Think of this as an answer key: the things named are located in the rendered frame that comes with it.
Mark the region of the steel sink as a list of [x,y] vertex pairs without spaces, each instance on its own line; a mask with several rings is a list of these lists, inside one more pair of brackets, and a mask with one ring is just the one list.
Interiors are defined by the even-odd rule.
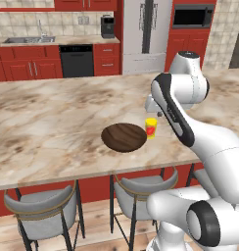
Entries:
[[7,38],[3,43],[51,43],[55,42],[55,36],[44,36],[44,37],[10,37]]

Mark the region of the grey stool with black legs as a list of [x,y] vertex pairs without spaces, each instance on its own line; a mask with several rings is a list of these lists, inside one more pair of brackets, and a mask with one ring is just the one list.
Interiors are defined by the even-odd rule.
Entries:
[[4,204],[17,219],[25,250],[32,251],[31,243],[34,243],[38,251],[39,240],[61,235],[67,251],[74,251],[79,229],[85,237],[78,181],[64,189],[27,195],[21,195],[18,189],[16,192],[18,200],[5,191]]
[[208,192],[208,194],[212,197],[218,197],[218,192],[215,189],[213,183],[211,182],[207,172],[204,169],[200,169],[195,171],[194,170],[194,164],[191,165],[190,171],[188,174],[188,178],[186,181],[186,186],[189,186],[191,183],[191,179],[195,178],[199,181],[201,186]]
[[[114,232],[114,223],[128,245],[128,251],[133,251],[136,223],[151,221],[147,213],[147,198],[155,192],[172,189],[178,182],[178,171],[172,168],[172,175],[163,179],[165,170],[158,176],[119,179],[117,175],[110,176],[110,229]],[[130,235],[126,237],[118,216],[125,215],[130,219]]]

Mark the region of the red island base panel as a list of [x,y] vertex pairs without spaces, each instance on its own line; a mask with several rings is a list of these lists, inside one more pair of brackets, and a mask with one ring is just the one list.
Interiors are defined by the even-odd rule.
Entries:
[[[180,165],[176,167],[178,170],[178,183],[176,188],[184,187],[186,185],[187,178],[189,176],[191,165]],[[161,173],[161,168],[147,170],[147,171],[138,171],[132,173],[122,173],[119,174],[119,178],[137,178],[142,176],[157,176]],[[110,198],[110,177],[109,176],[97,176],[91,178],[81,179],[79,182],[81,202],[94,202]],[[20,189],[22,195],[56,190],[65,188],[67,185],[73,185],[73,181],[63,181],[48,183],[35,186],[26,186]],[[4,205],[4,191],[0,190],[0,217],[11,215],[11,212],[8,211]]]

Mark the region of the black coffee machine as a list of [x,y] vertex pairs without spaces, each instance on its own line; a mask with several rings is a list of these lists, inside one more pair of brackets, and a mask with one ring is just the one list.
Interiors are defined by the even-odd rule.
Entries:
[[101,36],[103,38],[114,38],[115,32],[115,18],[110,15],[103,15],[101,17]]

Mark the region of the tall red cupboard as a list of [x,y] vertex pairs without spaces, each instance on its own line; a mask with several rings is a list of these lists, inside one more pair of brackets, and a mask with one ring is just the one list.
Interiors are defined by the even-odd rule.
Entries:
[[178,51],[193,51],[200,56],[200,66],[203,66],[211,27],[174,28],[174,9],[177,4],[213,4],[216,0],[172,0],[170,24],[167,41],[167,57],[165,71],[170,68],[172,60]]

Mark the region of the steel fridge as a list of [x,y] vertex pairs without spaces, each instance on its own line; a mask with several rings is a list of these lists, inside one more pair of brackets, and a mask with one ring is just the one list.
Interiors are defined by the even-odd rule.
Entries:
[[172,0],[123,0],[122,73],[165,69]]

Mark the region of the steel tap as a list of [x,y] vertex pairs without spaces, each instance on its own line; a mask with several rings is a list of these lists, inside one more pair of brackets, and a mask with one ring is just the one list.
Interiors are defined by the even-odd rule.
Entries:
[[39,26],[39,30],[40,30],[41,39],[43,39],[44,37],[47,36],[47,33],[44,32],[42,29],[41,20],[38,20],[38,26]]

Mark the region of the red drawer stack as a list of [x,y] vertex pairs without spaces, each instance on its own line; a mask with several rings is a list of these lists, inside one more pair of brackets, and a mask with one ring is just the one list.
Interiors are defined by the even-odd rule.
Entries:
[[120,45],[101,43],[93,45],[94,75],[118,75],[120,73]]

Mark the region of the red wall cupboards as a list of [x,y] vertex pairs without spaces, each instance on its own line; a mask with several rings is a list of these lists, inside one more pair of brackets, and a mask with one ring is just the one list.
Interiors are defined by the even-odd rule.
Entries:
[[0,7],[0,12],[106,12],[116,11],[120,0],[54,0],[53,7]]

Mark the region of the black dishwasher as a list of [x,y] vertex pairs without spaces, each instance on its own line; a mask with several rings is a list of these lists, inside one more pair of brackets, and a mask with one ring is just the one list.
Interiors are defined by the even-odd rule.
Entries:
[[63,77],[94,76],[91,44],[60,45]]

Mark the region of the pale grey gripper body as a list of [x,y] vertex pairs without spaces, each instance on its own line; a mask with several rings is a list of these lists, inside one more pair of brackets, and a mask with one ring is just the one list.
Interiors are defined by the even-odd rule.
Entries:
[[161,116],[163,114],[162,109],[153,99],[151,94],[149,94],[146,98],[145,110],[147,113],[156,113],[158,116]]

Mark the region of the black microwave oven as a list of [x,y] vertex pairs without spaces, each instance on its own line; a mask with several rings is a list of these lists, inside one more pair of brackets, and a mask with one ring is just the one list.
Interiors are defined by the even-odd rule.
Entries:
[[173,28],[207,28],[214,14],[213,4],[175,4]]

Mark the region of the dark brown wooden bowl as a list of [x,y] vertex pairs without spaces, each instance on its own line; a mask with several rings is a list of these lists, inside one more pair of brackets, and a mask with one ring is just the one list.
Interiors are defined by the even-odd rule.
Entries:
[[105,127],[101,138],[112,150],[128,153],[141,148],[147,140],[147,134],[139,125],[118,123]]

